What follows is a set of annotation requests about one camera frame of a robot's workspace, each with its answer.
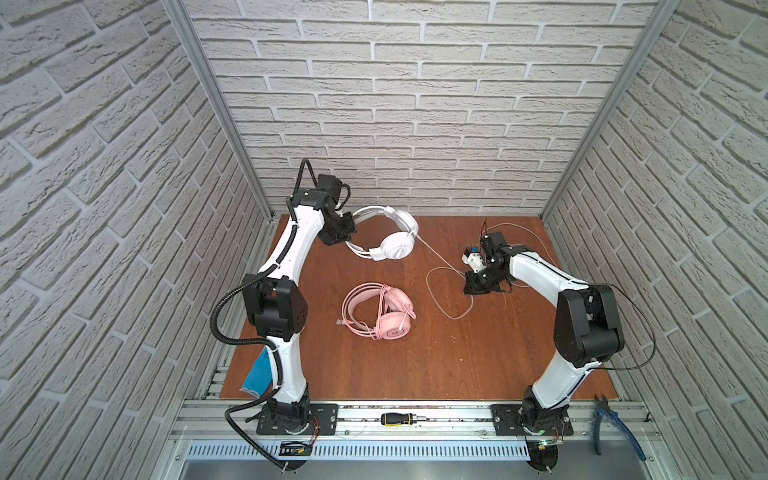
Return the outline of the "pink headphones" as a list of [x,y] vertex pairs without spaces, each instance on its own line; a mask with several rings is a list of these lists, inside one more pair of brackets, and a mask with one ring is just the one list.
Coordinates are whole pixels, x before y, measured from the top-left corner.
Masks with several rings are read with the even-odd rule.
[[[354,316],[356,308],[368,301],[377,301],[377,317],[373,326]],[[401,289],[377,282],[354,287],[344,298],[338,324],[353,334],[372,340],[397,340],[405,337],[417,318],[410,297]]]

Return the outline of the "white headphones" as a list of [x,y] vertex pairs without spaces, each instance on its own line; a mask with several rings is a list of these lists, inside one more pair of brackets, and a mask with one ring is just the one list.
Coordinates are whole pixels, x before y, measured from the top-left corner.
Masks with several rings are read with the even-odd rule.
[[392,221],[398,231],[387,235],[378,247],[364,249],[350,241],[346,246],[358,257],[373,261],[402,260],[414,249],[419,233],[419,224],[408,212],[390,206],[372,205],[362,207],[352,214],[355,224],[364,222],[376,216],[384,216]]

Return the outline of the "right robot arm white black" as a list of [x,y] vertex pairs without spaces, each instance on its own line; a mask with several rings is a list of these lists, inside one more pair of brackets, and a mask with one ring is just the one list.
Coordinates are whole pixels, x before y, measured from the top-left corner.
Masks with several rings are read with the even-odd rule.
[[468,248],[462,261],[464,292],[499,292],[503,281],[526,283],[555,308],[555,353],[539,379],[524,394],[518,421],[540,435],[565,420],[573,394],[589,374],[625,345],[616,296],[606,284],[590,284],[555,267],[525,246]]

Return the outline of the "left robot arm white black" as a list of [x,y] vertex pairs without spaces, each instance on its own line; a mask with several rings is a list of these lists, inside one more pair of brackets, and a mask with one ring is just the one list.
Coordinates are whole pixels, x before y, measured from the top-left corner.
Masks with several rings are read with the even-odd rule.
[[244,278],[247,318],[258,336],[271,343],[267,350],[274,396],[267,401],[267,413],[295,434],[310,423],[309,389],[300,353],[308,304],[299,279],[316,238],[333,245],[354,232],[351,217],[338,211],[340,197],[335,191],[304,189],[289,198],[289,220],[273,251],[256,274]]

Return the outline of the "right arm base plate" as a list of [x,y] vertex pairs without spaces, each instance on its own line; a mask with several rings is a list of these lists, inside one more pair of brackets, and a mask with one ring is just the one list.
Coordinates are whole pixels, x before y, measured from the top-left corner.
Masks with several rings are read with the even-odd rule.
[[572,436],[568,407],[541,409],[527,403],[492,404],[491,419],[497,436]]

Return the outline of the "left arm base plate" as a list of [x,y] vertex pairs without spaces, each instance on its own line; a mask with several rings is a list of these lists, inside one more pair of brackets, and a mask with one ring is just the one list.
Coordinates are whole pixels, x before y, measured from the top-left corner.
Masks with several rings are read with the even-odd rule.
[[283,403],[269,401],[257,415],[256,432],[260,436],[310,435],[333,436],[339,418],[335,403]]

